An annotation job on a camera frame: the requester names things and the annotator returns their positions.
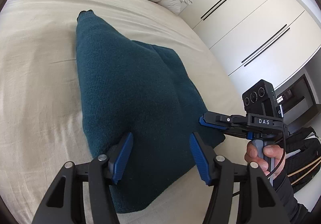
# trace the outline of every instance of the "person's arm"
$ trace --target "person's arm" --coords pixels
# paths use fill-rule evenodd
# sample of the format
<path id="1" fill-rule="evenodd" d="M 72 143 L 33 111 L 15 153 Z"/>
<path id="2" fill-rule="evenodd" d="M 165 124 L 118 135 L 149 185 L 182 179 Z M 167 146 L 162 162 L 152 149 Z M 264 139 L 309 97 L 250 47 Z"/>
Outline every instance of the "person's arm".
<path id="1" fill-rule="evenodd" d="M 278 145 L 269 145 L 264 147 L 263 152 L 270 158 L 275 158 L 275 166 L 279 163 L 282 158 L 283 149 Z M 250 163 L 255 161 L 259 164 L 265 175 L 269 174 L 267 171 L 268 164 L 265 160 L 257 156 L 257 149 L 251 142 L 248 143 L 247 152 L 244 159 Z M 281 203 L 283 204 L 285 211 L 288 213 L 291 224 L 304 224 L 309 217 L 309 212 L 306 207 L 299 204 L 293 194 L 293 188 L 290 180 L 285 172 L 284 168 L 285 159 L 283 160 L 280 167 L 275 171 L 273 175 L 273 187 L 279 196 Z"/>

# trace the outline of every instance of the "hand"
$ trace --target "hand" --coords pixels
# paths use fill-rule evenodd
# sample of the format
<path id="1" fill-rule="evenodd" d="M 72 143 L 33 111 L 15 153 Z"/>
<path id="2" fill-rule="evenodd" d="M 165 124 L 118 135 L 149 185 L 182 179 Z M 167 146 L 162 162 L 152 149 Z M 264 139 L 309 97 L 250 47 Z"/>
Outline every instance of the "hand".
<path id="1" fill-rule="evenodd" d="M 270 158 L 275 158 L 274 167 L 276 167 L 282 158 L 283 149 L 279 145 L 268 145 L 263 148 L 263 153 L 265 156 L 268 156 Z M 248 163 L 254 161 L 257 164 L 259 164 L 260 168 L 262 169 L 265 175 L 268 175 L 270 173 L 267 170 L 269 167 L 268 163 L 264 159 L 261 159 L 260 157 L 257 156 L 257 149 L 251 142 L 248 143 L 248 147 L 244 155 L 244 159 Z M 275 179 L 283 170 L 284 164 L 285 164 L 285 158 L 283 159 L 280 167 L 274 172 L 273 179 Z"/>

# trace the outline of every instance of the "gray handle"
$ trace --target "gray handle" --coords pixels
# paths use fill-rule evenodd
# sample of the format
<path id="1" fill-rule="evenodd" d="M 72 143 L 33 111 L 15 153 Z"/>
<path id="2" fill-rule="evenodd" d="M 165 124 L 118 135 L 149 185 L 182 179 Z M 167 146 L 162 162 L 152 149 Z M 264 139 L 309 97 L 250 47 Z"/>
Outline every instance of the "gray handle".
<path id="1" fill-rule="evenodd" d="M 251 143 L 257 148 L 257 155 L 264 159 L 268 164 L 268 171 L 271 172 L 274 169 L 274 158 L 269 158 L 263 154 L 263 148 L 267 145 L 271 145 L 270 141 L 262 141 L 262 140 L 253 140 Z M 270 177 L 270 183 L 273 186 L 273 176 Z"/>

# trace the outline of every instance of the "sweater sleeve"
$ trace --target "sweater sleeve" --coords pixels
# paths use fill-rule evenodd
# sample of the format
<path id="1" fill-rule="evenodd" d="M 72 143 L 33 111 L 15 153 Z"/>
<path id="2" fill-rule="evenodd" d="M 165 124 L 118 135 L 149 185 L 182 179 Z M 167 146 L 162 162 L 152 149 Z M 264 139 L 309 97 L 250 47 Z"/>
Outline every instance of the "sweater sleeve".
<path id="1" fill-rule="evenodd" d="M 291 224 L 304 224 L 309 217 L 309 212 L 303 204 L 299 204 L 294 197 L 293 188 L 285 170 L 275 178 L 273 187 L 288 213 Z"/>

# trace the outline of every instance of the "wardrobe handle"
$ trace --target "wardrobe handle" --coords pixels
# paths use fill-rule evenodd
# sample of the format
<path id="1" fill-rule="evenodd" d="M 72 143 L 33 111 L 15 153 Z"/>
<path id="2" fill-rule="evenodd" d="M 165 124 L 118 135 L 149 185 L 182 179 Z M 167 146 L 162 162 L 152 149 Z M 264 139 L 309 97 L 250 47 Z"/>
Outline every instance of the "wardrobe handle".
<path id="1" fill-rule="evenodd" d="M 269 41 L 271 41 L 279 32 L 281 32 L 286 26 L 287 24 L 283 26 L 279 31 L 277 31 L 269 40 L 267 40 L 264 44 L 262 44 L 259 48 L 257 48 L 253 53 L 251 53 L 248 57 L 246 57 L 241 63 L 244 63 L 247 59 L 249 59 L 257 51 L 259 51 L 263 46 L 265 46 Z"/>
<path id="2" fill-rule="evenodd" d="M 217 8 L 219 8 L 227 0 L 219 0 L 215 5 L 213 5 L 205 14 L 201 16 L 202 20 L 208 18 Z"/>
<path id="3" fill-rule="evenodd" d="M 255 56 L 253 59 L 251 59 L 248 63 L 246 63 L 244 65 L 247 66 L 248 64 L 250 64 L 254 59 L 256 59 L 259 55 L 261 55 L 261 53 L 263 53 L 267 48 L 269 48 L 271 45 L 273 45 L 277 40 L 279 40 L 287 31 L 290 30 L 290 27 L 288 29 L 286 29 L 282 34 L 280 34 L 272 43 L 270 43 L 266 48 L 264 48 L 257 56 Z"/>

